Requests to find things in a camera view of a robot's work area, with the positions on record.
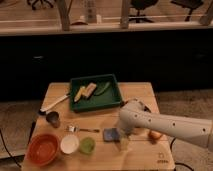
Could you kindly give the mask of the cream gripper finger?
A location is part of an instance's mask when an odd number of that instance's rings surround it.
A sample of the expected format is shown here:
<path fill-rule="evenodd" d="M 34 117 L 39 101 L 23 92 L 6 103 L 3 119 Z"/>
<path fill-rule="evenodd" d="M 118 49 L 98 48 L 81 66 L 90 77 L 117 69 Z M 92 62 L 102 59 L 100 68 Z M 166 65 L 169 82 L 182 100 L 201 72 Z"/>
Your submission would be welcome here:
<path fill-rule="evenodd" d="M 120 149 L 127 150 L 129 145 L 129 136 L 124 132 L 120 132 L 119 141 L 120 141 Z"/>

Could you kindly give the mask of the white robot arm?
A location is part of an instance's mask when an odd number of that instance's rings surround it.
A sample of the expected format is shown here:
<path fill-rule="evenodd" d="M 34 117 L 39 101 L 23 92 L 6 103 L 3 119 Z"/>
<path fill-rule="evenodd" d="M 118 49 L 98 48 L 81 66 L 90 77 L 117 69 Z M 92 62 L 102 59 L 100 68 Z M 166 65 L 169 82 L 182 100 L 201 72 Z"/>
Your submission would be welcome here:
<path fill-rule="evenodd" d="M 212 120 L 151 113 L 140 100 L 131 99 L 119 110 L 117 130 L 130 135 L 135 127 L 157 131 L 213 152 Z"/>

